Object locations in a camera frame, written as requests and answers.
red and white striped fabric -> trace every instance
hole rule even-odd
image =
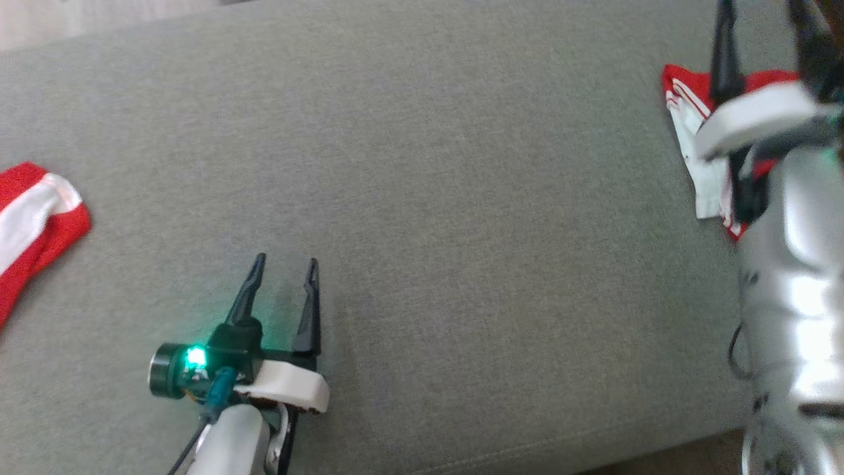
[[[26,282],[90,227],[68,180],[29,162],[0,173],[0,325]]]
[[[747,92],[757,90],[776,82],[794,81],[798,75],[789,71],[760,71],[748,76],[745,81]],[[680,153],[693,184],[695,185],[695,213],[698,219],[720,216],[730,237],[738,241],[744,227],[733,219],[733,191],[728,179],[727,158],[713,161],[702,160],[695,151],[694,137],[697,130],[711,114],[715,104],[709,97],[709,74],[691,71],[669,64],[663,70],[665,102]],[[771,170],[770,163],[756,164],[754,173],[765,175]]]

white stripe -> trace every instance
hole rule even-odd
[[[701,112],[703,112],[704,115],[709,117],[709,115],[712,114],[712,112],[709,110],[709,107],[707,107],[706,104],[704,104],[703,101],[701,101],[701,99],[694,92],[692,92],[691,89],[689,89],[689,86],[683,84],[683,81],[676,78],[671,80],[672,82],[674,82],[675,86],[678,86],[680,89],[683,90],[684,93],[686,93],[689,99],[691,99],[691,101],[694,102],[695,105],[701,109]]]
[[[0,274],[44,232],[47,218],[76,209],[82,199],[68,180],[47,173],[0,211]]]

black cable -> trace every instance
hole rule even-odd
[[[736,349],[736,341],[739,340],[739,334],[741,333],[742,328],[744,328],[744,322],[738,324],[736,331],[733,332],[733,339],[730,340],[730,348],[727,350],[727,361],[730,363],[730,370],[733,372],[733,376],[735,376],[736,379],[746,381],[753,379],[753,373],[750,373],[750,371],[747,371],[739,366],[739,364],[736,363],[736,358],[733,354]]]
[[[185,462],[185,459],[187,459],[187,455],[191,453],[191,449],[193,449],[193,446],[197,444],[197,440],[199,440],[199,436],[203,434],[203,431],[205,430],[206,425],[208,425],[208,417],[206,417],[206,416],[200,417],[199,418],[199,427],[197,427],[196,432],[193,433],[190,441],[187,442],[185,449],[181,451],[181,454],[179,455],[178,460],[176,460],[176,463],[173,464],[173,468],[170,469],[170,471],[167,473],[167,475],[174,475],[176,473],[176,471],[179,470],[179,467],[181,467],[181,464]]]

gray fabric surface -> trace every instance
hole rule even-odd
[[[747,68],[792,63],[741,2]],[[255,253],[286,344],[322,262],[329,414],[291,473],[567,473],[740,425],[735,256],[658,81],[714,2],[265,1],[0,57],[0,165],[92,233],[0,332],[3,473],[163,473],[193,429],[149,357]]]

green led light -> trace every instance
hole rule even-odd
[[[187,366],[197,369],[205,368],[208,364],[208,359],[205,356],[205,350],[201,347],[192,347],[187,350]]]

